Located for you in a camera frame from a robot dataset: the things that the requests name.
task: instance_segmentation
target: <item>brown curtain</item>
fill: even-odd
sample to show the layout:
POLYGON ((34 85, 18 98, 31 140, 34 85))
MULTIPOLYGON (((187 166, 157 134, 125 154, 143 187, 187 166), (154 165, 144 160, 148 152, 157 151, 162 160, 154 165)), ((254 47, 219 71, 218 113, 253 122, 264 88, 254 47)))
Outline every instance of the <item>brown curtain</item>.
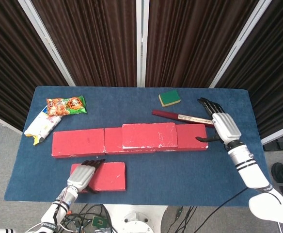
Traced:
POLYGON ((247 89, 261 138, 283 128, 283 1, 271 5, 216 87, 247 89))
POLYGON ((17 0, 0 1, 0 118, 19 130, 39 85, 67 85, 17 0))
POLYGON ((135 0, 32 0, 76 85, 136 86, 135 0))
POLYGON ((147 87, 209 87, 257 0, 151 0, 147 87))

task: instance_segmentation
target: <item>blue tablecloth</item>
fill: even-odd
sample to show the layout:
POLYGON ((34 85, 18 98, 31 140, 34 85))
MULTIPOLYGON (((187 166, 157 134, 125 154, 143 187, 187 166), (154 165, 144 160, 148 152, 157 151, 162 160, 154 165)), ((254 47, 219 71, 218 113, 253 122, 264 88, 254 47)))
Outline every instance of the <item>blue tablecloth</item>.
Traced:
MULTIPOLYGON (((181 102, 163 108, 160 93, 171 88, 62 87, 36 88, 24 129, 45 107, 46 98, 69 98, 83 95, 88 114, 63 117, 54 131, 121 127, 127 123, 171 122, 151 114, 153 109, 209 118, 200 97, 218 102, 229 113, 240 131, 241 140, 268 176, 251 102, 246 90, 178 88, 181 102)), ((207 129, 212 135, 214 129, 207 129)), ((67 186, 70 167, 87 158, 54 159, 51 157, 52 133, 33 146, 33 138, 22 135, 16 163, 6 190, 5 200, 54 201, 67 186)), ((207 151, 157 152, 153 154, 105 155, 107 162, 125 162, 125 192, 80 194, 77 202, 219 206, 245 188, 222 143, 210 143, 207 151)), ((248 206, 254 190, 247 190, 227 205, 248 206)))

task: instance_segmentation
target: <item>red chopsticks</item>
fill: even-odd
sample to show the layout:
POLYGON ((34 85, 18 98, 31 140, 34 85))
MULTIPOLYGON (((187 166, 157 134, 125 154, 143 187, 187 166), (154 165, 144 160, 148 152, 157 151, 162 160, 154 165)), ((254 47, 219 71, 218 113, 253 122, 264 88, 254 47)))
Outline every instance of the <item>red chopsticks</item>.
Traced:
POLYGON ((212 127, 212 128, 214 127, 214 124, 211 120, 207 120, 203 118, 187 116, 187 115, 182 115, 178 113, 165 112, 165 111, 157 110, 157 109, 154 109, 152 111, 152 114, 159 116, 159 117, 165 117, 168 119, 184 121, 184 122, 191 123, 191 124, 204 124, 206 127, 212 127))

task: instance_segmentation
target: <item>red wooden block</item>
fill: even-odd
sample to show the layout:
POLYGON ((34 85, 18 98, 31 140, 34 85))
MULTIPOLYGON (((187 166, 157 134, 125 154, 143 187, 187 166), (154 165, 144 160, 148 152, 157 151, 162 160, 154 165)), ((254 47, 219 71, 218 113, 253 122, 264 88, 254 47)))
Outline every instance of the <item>red wooden block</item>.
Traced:
POLYGON ((138 154, 154 153, 156 150, 124 150, 122 148, 122 128, 105 128, 105 153, 106 154, 138 154))
POLYGON ((178 148, 177 151, 206 150, 207 142, 200 142, 195 137, 206 138, 206 129, 203 124, 176 125, 178 148))
MULTIPOLYGON (((80 164, 72 164, 70 174, 80 164)), ((126 165, 124 163, 103 163, 92 177, 89 187, 94 191, 125 191, 126 165)))
POLYGON ((122 145, 125 150, 173 150, 177 148, 175 123, 125 124, 122 145))
POLYGON ((104 155, 104 129, 59 131, 53 133, 54 158, 104 155))

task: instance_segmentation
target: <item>snack bag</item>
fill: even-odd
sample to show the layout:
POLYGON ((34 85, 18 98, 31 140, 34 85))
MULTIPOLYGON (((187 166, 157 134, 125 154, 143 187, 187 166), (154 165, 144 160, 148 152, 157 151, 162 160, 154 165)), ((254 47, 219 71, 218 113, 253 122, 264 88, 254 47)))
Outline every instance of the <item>snack bag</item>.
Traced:
POLYGON ((87 113, 83 96, 69 99, 47 99, 47 107, 49 117, 87 113))
POLYGON ((30 126, 24 131, 25 136, 34 138, 34 145, 42 142, 55 126, 61 121, 62 116, 49 117, 47 106, 38 114, 30 126))

